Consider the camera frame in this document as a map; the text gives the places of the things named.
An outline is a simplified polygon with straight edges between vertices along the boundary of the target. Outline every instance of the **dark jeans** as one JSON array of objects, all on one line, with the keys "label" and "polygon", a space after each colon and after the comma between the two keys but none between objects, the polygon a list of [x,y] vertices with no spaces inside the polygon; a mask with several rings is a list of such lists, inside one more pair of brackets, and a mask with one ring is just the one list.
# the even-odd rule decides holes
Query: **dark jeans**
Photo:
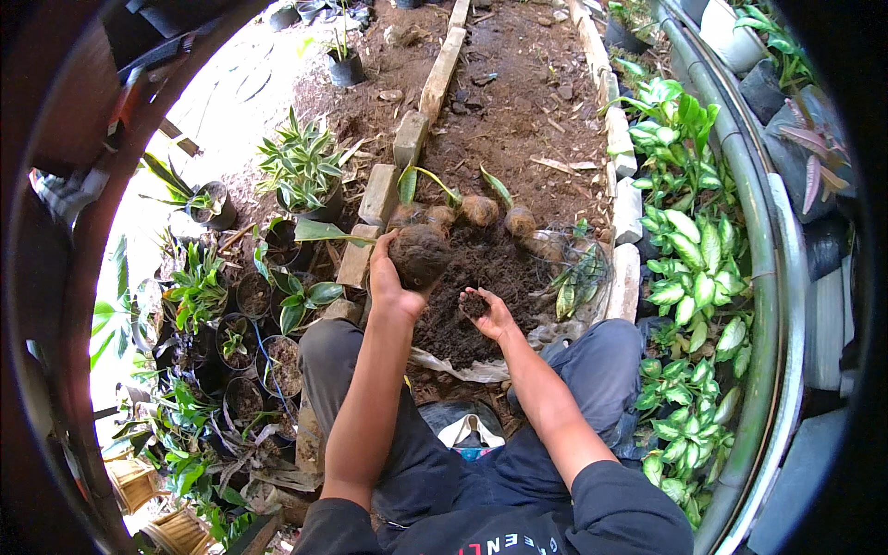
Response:
[{"label": "dark jeans", "polygon": [[[328,436],[352,382],[362,340],[358,328],[335,319],[314,324],[299,342],[305,391]],[[638,395],[640,362],[640,335],[625,320],[599,322],[550,361],[609,447],[621,439],[617,424]],[[390,521],[379,530],[380,543],[385,547],[424,517],[485,504],[568,511],[570,494],[529,425],[504,447],[467,463],[435,437],[404,385],[392,448],[373,492],[374,508]]]}]

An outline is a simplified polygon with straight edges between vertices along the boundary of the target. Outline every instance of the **blue string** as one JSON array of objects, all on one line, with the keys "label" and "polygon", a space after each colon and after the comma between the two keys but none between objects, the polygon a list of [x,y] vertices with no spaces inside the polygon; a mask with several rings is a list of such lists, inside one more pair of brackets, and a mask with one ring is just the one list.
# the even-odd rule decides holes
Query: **blue string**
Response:
[{"label": "blue string", "polygon": [[[256,331],[256,340],[257,340],[257,342],[259,343],[259,350],[262,351],[262,355],[266,357],[266,369],[267,369],[267,368],[268,368],[268,364],[270,364],[271,361],[272,361],[272,357],[268,356],[268,352],[266,351],[266,346],[265,346],[265,344],[264,344],[263,341],[262,341],[262,336],[259,335],[259,326],[256,324],[256,321],[255,321],[255,320],[250,320],[250,323],[253,324],[253,329]],[[297,419],[295,416],[293,416],[293,413],[291,413],[291,412],[289,411],[289,407],[287,407],[287,399],[284,398],[284,396],[283,396],[283,392],[281,391],[281,386],[278,385],[278,383],[277,383],[277,378],[274,377],[274,372],[271,372],[271,375],[272,375],[272,379],[274,380],[274,388],[277,389],[278,395],[281,396],[281,404],[283,405],[283,409],[287,411],[287,414],[288,414],[289,417],[292,419],[292,421],[295,422],[295,423],[297,423],[297,425],[298,425],[298,423],[299,423],[298,419]],[[263,384],[265,383],[265,377],[263,377],[263,379],[262,379],[262,383],[263,383]],[[313,433],[309,432],[304,426],[299,426],[299,431],[300,431],[300,432],[305,432],[305,433],[307,433],[308,435],[310,435],[310,436],[312,436],[313,438],[315,438],[316,440],[321,441],[321,438],[319,438],[318,436],[316,436],[316,435],[314,435]]]}]

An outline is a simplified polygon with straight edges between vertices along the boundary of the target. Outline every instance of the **hand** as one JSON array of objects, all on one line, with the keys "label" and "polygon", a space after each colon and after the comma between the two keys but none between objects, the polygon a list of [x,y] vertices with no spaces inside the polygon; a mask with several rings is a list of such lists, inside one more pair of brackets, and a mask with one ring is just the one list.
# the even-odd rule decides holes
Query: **hand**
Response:
[{"label": "hand", "polygon": [[428,302],[427,291],[425,294],[408,291],[400,286],[398,271],[394,268],[392,259],[388,257],[389,243],[398,236],[398,229],[387,233],[377,239],[377,245],[370,257],[370,295],[373,297],[371,312],[382,313],[386,316],[403,316],[409,319],[412,326],[419,318],[419,314]]},{"label": "hand", "polygon": [[[512,319],[511,313],[509,309],[506,308],[505,303],[500,297],[497,297],[490,291],[479,287],[477,290],[472,289],[471,287],[465,288],[465,293],[478,293],[488,302],[490,305],[490,310],[481,316],[478,320],[472,320],[472,323],[475,324],[475,327],[478,328],[478,331],[483,333],[485,336],[490,337],[497,343],[500,342],[501,339],[505,339],[509,334],[517,331],[519,335],[523,336],[521,330],[518,327],[518,324],[515,323],[515,320]],[[465,298],[465,293],[460,293],[459,298],[462,300]]]}]

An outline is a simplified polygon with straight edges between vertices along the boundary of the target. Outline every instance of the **wicker pot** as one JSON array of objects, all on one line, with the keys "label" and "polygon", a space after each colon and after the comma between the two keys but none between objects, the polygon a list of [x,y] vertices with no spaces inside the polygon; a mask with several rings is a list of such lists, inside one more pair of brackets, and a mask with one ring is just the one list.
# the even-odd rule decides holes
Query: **wicker pot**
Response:
[{"label": "wicker pot", "polygon": [[165,493],[155,486],[157,471],[154,467],[138,459],[108,461],[105,470],[124,514],[138,511],[149,499]]},{"label": "wicker pot", "polygon": [[206,523],[190,507],[163,515],[141,531],[170,555],[204,555],[215,543]]}]

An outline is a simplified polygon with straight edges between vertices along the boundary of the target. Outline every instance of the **person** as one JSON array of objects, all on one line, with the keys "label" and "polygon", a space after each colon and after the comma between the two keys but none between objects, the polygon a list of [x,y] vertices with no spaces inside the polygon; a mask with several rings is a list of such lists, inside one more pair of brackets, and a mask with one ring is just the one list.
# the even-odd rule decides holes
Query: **person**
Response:
[{"label": "person", "polygon": [[[684,513],[608,448],[638,395],[634,326],[602,321],[548,364],[503,300],[478,289],[490,308],[473,323],[502,349],[530,426],[468,463],[435,437],[404,381],[428,292],[401,288],[387,255],[397,233],[370,259],[366,331],[323,320],[300,342],[327,448],[321,499],[293,553],[690,553]],[[371,507],[385,520],[376,533]]]}]

